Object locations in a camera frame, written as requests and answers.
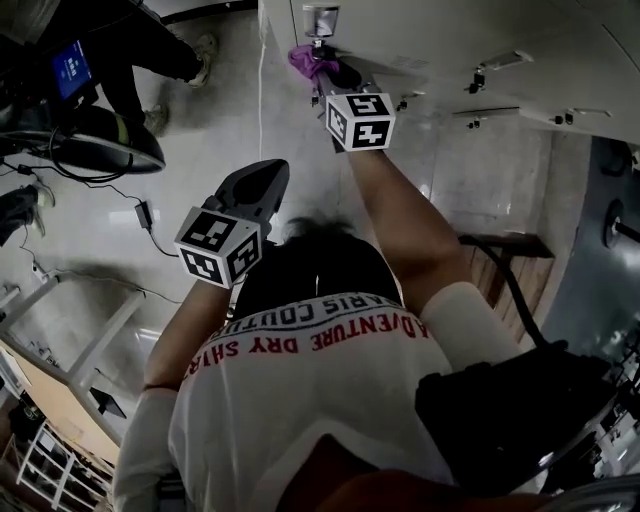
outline white shoe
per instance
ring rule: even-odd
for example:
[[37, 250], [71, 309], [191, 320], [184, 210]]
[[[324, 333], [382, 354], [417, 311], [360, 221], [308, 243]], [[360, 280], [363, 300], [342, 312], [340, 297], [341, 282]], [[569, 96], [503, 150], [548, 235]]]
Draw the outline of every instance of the white shoe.
[[218, 54], [218, 42], [211, 34], [204, 34], [200, 36], [193, 50], [198, 55], [198, 60], [202, 61], [202, 67], [196, 77], [187, 83], [194, 89], [199, 89], [204, 87], [209, 80], [211, 64]]
[[31, 220], [31, 224], [29, 224], [29, 227], [35, 232], [37, 233], [40, 238], [44, 238], [45, 235], [45, 229], [44, 229], [44, 223], [42, 222], [42, 219], [40, 218], [40, 212], [38, 211], [38, 208], [34, 208], [33, 211], [33, 219]]
[[169, 122], [169, 109], [165, 105], [156, 105], [144, 113], [144, 127], [154, 137], [160, 137]]
[[33, 188], [38, 191], [38, 206], [41, 208], [53, 208], [56, 205], [56, 198], [51, 192], [49, 187], [45, 187], [42, 183], [37, 181], [34, 183]]

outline dark wall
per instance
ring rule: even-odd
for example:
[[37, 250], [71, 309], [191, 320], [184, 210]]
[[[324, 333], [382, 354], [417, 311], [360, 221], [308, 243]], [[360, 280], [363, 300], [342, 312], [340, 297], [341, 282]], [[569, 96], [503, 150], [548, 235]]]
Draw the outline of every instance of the dark wall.
[[594, 137], [589, 178], [573, 252], [543, 325], [547, 339], [565, 339], [574, 353], [617, 357], [621, 340], [640, 320], [640, 245], [621, 237], [613, 249], [602, 243], [609, 204], [625, 205], [625, 224], [640, 230], [640, 173], [623, 167], [615, 142]]

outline black hose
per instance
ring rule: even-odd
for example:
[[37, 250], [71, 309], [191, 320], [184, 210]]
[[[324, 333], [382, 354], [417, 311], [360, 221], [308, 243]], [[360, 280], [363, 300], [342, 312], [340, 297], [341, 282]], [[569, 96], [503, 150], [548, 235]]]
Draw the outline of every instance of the black hose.
[[522, 290], [520, 290], [520, 285], [518, 285], [518, 280], [516, 276], [511, 272], [511, 268], [507, 265], [500, 256], [498, 256], [493, 250], [484, 242], [481, 242], [477, 238], [471, 235], [462, 235], [458, 238], [460, 243], [463, 245], [474, 245], [482, 252], [484, 252], [490, 259], [496, 264], [498, 270], [504, 276], [507, 285], [509, 285], [509, 289], [511, 290], [511, 295], [513, 296], [513, 302], [516, 305], [516, 309], [518, 310], [518, 314], [522, 319], [522, 324], [524, 325], [527, 334], [531, 336], [531, 339], [536, 344], [537, 347], [548, 347], [549, 342], [544, 339], [540, 329], [538, 329], [538, 325], [533, 319], [533, 315], [531, 311], [529, 311], [529, 307], [527, 306], [527, 302], [524, 300], [524, 296], [522, 295]]

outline person's left arm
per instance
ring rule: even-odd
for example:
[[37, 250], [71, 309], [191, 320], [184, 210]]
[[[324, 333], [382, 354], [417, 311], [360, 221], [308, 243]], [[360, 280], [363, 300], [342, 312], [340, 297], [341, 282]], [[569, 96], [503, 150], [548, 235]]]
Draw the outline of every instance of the person's left arm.
[[113, 480], [117, 511], [156, 505], [156, 486], [173, 471], [169, 426], [180, 384], [203, 343], [224, 325], [230, 290], [198, 281], [151, 351], [145, 390], [120, 448]]

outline forearm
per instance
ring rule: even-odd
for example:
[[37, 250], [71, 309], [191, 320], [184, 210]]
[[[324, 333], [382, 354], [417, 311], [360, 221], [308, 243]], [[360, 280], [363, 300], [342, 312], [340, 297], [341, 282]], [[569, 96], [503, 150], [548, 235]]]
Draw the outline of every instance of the forearm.
[[156, 342], [145, 369], [145, 388], [178, 390], [202, 344], [224, 325], [231, 291], [197, 281]]
[[431, 296], [470, 280], [457, 235], [440, 212], [381, 151], [349, 153], [382, 252], [419, 313]]

